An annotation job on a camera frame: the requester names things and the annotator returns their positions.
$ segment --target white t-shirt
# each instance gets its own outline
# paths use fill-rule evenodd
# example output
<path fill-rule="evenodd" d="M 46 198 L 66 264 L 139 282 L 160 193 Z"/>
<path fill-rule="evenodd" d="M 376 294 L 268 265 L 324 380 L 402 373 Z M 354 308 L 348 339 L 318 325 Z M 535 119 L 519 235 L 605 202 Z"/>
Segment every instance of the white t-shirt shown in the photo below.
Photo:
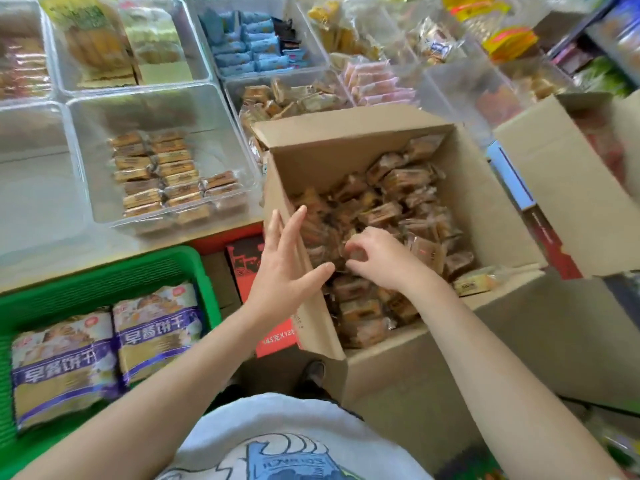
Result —
<path fill-rule="evenodd" d="M 157 480 L 433 480 L 335 404 L 263 394 L 204 416 Z"/>

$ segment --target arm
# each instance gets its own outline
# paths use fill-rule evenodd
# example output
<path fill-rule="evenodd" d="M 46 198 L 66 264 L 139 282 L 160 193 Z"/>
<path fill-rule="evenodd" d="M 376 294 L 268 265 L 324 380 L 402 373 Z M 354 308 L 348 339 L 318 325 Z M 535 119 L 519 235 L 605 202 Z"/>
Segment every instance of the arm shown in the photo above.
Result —
<path fill-rule="evenodd" d="M 404 294 L 420 312 L 484 440 L 513 479 L 618 480 L 623 475 L 580 421 L 460 300 L 451 286 L 386 231 L 346 245 L 347 266 Z"/>
<path fill-rule="evenodd" d="M 213 398 L 258 342 L 333 273 L 322 265 L 294 279 L 294 248 L 306 208 L 280 235 L 269 223 L 246 304 L 199 343 L 34 460 L 17 480 L 151 478 L 169 462 Z"/>

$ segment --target left hand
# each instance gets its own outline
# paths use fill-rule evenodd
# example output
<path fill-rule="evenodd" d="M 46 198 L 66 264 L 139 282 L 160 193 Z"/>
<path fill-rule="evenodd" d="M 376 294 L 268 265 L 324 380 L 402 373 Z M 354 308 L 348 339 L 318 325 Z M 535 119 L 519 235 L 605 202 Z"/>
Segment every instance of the left hand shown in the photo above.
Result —
<path fill-rule="evenodd" d="M 273 211 L 264 237 L 260 270 L 253 281 L 245 307 L 264 317 L 269 330 L 292 316 L 304 300 L 310 298 L 335 271 L 331 262 L 318 266 L 300 278 L 296 277 L 296 245 L 300 226 L 307 215 L 300 207 L 282 231 L 282 218 Z"/>

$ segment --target green plastic basket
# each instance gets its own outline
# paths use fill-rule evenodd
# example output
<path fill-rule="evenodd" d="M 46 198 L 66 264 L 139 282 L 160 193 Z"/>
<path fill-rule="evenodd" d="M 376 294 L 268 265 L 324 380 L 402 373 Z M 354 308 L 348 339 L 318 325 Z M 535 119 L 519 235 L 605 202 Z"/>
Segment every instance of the green plastic basket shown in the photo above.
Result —
<path fill-rule="evenodd" d="M 11 343 L 23 331 L 34 330 L 87 314 L 99 306 L 136 298 L 158 288 L 188 280 L 196 285 L 207 318 L 204 329 L 221 322 L 218 302 L 196 250 L 178 246 L 75 274 L 0 297 L 0 479 L 8 479 L 60 441 L 106 404 L 59 418 L 17 434 L 13 418 Z"/>

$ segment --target person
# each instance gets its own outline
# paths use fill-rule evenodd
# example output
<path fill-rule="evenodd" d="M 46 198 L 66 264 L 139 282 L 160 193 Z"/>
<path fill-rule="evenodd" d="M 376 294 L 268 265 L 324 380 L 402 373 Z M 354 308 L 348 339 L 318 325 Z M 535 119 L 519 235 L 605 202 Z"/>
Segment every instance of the person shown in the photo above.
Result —
<path fill-rule="evenodd" d="M 242 308 L 15 478 L 431 478 L 409 453 L 329 401 L 263 394 L 202 416 L 260 339 L 334 272 L 334 265 L 325 263 L 296 277 L 294 249 L 305 215 L 301 207 L 283 228 L 274 212 L 262 265 Z M 451 286 L 391 234 L 367 228 L 345 249 L 366 254 L 363 261 L 347 262 L 352 272 L 400 291 L 420 311 L 484 440 L 510 479 L 623 478 L 556 396 Z M 321 379 L 321 371 L 315 374 Z"/>

